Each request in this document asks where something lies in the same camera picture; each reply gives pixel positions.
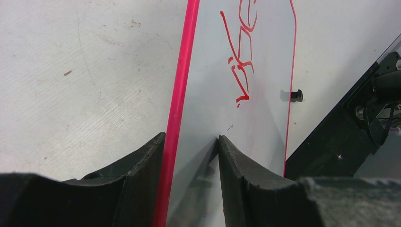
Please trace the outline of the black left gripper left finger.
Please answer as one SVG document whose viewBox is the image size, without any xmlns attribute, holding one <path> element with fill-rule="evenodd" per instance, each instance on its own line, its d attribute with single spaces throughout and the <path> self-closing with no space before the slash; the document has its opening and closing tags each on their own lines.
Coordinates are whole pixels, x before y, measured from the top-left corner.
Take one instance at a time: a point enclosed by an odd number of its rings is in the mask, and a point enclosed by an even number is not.
<svg viewBox="0 0 401 227">
<path fill-rule="evenodd" d="M 1 226 L 152 226 L 165 137 L 163 132 L 157 134 L 138 150 L 80 180 L 1 174 Z"/>
</svg>

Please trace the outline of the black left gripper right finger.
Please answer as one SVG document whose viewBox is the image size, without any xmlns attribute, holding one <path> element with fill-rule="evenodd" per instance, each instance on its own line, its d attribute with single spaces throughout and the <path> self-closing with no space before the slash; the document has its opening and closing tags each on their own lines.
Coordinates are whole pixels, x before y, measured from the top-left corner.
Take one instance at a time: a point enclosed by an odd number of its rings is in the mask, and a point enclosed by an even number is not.
<svg viewBox="0 0 401 227">
<path fill-rule="evenodd" d="M 305 177 L 292 181 L 218 138 L 228 227 L 398 227 L 401 182 L 388 178 Z"/>
</svg>

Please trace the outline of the pink-framed whiteboard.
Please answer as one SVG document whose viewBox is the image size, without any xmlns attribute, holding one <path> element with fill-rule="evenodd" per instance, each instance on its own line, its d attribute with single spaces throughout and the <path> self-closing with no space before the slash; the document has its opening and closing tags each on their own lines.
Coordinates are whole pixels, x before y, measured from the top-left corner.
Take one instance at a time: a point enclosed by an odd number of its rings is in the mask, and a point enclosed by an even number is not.
<svg viewBox="0 0 401 227">
<path fill-rule="evenodd" d="M 219 136 L 284 174 L 296 29 L 291 0 L 188 1 L 153 226 L 225 226 Z"/>
</svg>

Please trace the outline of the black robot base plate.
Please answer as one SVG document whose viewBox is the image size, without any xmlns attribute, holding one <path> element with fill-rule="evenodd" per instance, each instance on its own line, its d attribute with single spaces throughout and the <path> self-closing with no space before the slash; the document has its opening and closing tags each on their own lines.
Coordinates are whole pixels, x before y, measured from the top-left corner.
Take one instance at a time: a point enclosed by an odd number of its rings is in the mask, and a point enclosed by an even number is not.
<svg viewBox="0 0 401 227">
<path fill-rule="evenodd" d="M 321 123 L 287 159 L 284 176 L 295 180 L 304 176 L 353 176 L 365 159 L 379 146 L 369 139 L 363 121 L 363 109 L 373 98 L 371 80 L 397 71 L 397 52 L 375 62 L 334 106 Z M 390 114 L 390 105 L 376 103 L 368 109 L 370 129 L 379 141 Z M 391 128 L 400 121 L 394 112 Z"/>
</svg>

